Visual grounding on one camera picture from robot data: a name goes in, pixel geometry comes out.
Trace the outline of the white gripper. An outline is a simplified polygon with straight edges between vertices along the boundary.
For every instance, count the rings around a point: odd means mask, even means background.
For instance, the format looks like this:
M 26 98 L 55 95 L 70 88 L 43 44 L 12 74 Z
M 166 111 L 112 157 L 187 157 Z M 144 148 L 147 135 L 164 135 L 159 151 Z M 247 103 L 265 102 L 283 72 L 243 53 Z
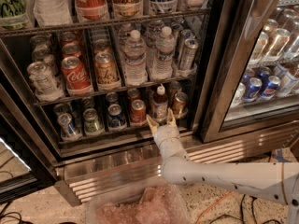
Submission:
M 167 109 L 167 125 L 159 127 L 159 124 L 150 115 L 147 115 L 146 119 L 150 131 L 153 134 L 154 141 L 164 160 L 175 156 L 183 150 L 178 127 L 176 126 L 176 118 L 171 108 Z

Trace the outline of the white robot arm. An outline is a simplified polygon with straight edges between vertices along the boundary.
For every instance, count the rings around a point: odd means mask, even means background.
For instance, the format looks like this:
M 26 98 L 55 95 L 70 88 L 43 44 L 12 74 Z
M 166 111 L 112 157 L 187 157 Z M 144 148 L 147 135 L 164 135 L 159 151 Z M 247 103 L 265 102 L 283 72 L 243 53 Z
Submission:
M 162 178 L 171 184 L 199 182 L 237 191 L 252 197 L 289 206 L 287 224 L 299 224 L 299 163 L 241 162 L 200 163 L 192 161 L 183 147 L 176 119 L 167 112 L 161 125 L 146 116 L 150 131 L 163 159 Z

